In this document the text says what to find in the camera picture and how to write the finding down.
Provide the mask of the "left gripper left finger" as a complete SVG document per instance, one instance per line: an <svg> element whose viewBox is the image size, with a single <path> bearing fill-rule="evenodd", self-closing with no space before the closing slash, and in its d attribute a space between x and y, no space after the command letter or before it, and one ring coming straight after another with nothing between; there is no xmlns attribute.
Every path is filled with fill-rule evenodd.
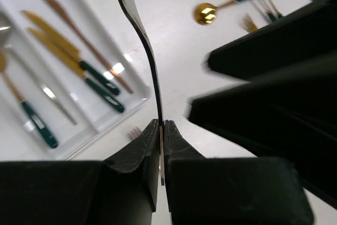
<svg viewBox="0 0 337 225"><path fill-rule="evenodd" d="M1 224L150 224L158 121L102 161L1 163Z"/></svg>

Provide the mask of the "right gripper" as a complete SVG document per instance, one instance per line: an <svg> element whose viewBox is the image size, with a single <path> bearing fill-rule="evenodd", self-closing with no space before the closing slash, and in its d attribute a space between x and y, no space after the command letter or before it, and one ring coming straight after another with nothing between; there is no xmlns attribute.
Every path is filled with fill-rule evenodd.
<svg viewBox="0 0 337 225"><path fill-rule="evenodd" d="M244 84L194 98L188 120L256 156L292 162L336 207L336 0L315 0L209 54Z"/></svg>

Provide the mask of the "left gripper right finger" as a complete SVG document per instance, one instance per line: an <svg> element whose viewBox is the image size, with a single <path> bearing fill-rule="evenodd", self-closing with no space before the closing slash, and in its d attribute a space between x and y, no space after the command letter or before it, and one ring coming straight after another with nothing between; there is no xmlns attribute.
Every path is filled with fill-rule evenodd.
<svg viewBox="0 0 337 225"><path fill-rule="evenodd" d="M173 224L313 224L295 168L275 157L205 158L164 129L165 183Z"/></svg>

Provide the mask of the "rose gold fork long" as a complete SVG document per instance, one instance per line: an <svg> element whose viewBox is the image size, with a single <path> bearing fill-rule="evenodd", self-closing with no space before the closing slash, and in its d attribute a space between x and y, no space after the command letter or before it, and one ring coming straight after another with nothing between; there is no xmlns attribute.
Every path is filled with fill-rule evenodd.
<svg viewBox="0 0 337 225"><path fill-rule="evenodd" d="M141 133L142 133L142 131L140 130L140 128L135 127L135 128L131 129L131 130L127 133L127 136L128 136L128 138L129 138L131 141L133 141L133 140L135 140L137 137L139 137Z"/></svg>

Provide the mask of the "gold knife green handle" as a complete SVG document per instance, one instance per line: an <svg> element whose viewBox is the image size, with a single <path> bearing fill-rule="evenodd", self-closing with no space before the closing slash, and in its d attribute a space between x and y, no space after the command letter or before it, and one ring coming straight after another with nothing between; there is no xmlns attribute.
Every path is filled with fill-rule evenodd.
<svg viewBox="0 0 337 225"><path fill-rule="evenodd" d="M42 45L44 45L46 49L53 53L65 66L79 76L109 106L119 113L124 112L124 106L117 99L109 95L102 87L96 84L96 82L90 79L85 74L85 71L80 67L80 64L72 60L71 57L65 53L60 46L57 46L54 42L52 42L47 35L31 27L28 27L26 30L29 31Z"/></svg>
<svg viewBox="0 0 337 225"><path fill-rule="evenodd" d="M54 42L57 46L67 53L72 60L80 64L80 67L85 71L85 74L90 74L95 80L102 85L107 91L114 96L118 96L121 90L110 80L108 80L99 71L93 68L87 61L83 60L80 56L80 51L72 43L68 41L62 34L54 29L49 23L33 12L22 10L21 13L33 22L39 29L38 31L44 33Z"/></svg>

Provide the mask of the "rose gold knife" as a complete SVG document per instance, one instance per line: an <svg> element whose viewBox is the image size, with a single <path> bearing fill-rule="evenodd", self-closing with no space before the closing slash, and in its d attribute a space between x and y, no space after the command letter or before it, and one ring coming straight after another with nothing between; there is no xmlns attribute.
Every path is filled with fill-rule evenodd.
<svg viewBox="0 0 337 225"><path fill-rule="evenodd" d="M78 29L72 18L69 16L64 6L57 0L43 0L53 11L76 33L87 48L94 54L98 61L119 81L119 83L129 92L134 93L128 83L113 69L107 59L93 46L93 44Z"/></svg>

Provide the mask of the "silver spoon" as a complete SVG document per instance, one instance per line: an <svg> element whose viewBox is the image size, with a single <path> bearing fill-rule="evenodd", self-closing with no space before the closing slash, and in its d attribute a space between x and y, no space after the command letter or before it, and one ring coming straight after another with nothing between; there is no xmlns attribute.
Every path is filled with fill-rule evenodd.
<svg viewBox="0 0 337 225"><path fill-rule="evenodd" d="M54 94L52 89L40 78L33 69L23 61L21 55L15 50L14 46L8 42L11 35L12 23L9 18L1 11L1 44L2 47L8 52L27 72L32 81L39 87L45 96L70 120L73 125L77 125L77 121L68 112L68 110L61 104L58 97Z"/></svg>

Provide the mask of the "silver rose fork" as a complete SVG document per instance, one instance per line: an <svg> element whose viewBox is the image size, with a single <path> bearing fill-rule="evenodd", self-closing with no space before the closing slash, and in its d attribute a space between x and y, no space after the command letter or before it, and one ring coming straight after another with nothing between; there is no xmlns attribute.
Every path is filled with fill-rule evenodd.
<svg viewBox="0 0 337 225"><path fill-rule="evenodd" d="M142 45L144 47L149 65L151 70L152 82L154 86L154 93L156 99L156 107L158 114L158 127L160 133L160 176L161 176L161 185L165 184L165 166L164 166L164 120L163 120L163 109L162 109L162 98L160 91L160 84L158 80L158 73L155 63L154 52L150 39L146 33L146 30L143 26L141 18L136 7L135 0L118 0L120 7L128 19L128 21L133 26L136 31Z"/></svg>

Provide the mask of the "gold fork green handle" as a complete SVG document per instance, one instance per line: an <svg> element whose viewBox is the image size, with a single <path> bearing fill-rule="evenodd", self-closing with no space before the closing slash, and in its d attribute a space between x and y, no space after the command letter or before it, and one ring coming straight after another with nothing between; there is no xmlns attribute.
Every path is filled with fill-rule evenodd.
<svg viewBox="0 0 337 225"><path fill-rule="evenodd" d="M252 33L258 30L258 27L256 26L256 24L254 23L254 21L252 20L251 16L248 13L246 13L243 16L242 22L243 22L244 29L248 33Z"/></svg>

